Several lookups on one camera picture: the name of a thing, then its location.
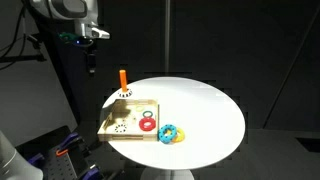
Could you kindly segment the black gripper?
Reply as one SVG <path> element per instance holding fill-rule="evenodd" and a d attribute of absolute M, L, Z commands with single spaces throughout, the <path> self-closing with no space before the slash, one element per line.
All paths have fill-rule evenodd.
<path fill-rule="evenodd" d="M 59 38 L 65 44 L 71 44 L 83 51 L 88 74 L 94 74 L 96 72 L 96 46 L 92 38 L 68 32 L 60 33 Z"/>

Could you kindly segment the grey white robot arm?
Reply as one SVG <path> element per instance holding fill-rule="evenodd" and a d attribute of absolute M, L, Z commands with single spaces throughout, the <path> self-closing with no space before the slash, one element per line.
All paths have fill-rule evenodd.
<path fill-rule="evenodd" d="M 28 0 L 31 8 L 50 20 L 73 21 L 73 32 L 59 32 L 65 43 L 84 50 L 86 69 L 96 72 L 96 40 L 108 40 L 111 35 L 98 25 L 98 0 Z"/>

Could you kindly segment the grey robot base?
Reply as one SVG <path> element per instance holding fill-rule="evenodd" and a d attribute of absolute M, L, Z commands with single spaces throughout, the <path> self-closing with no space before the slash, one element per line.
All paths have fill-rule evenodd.
<path fill-rule="evenodd" d="M 0 180 L 43 180 L 43 172 L 27 162 L 0 131 Z"/>

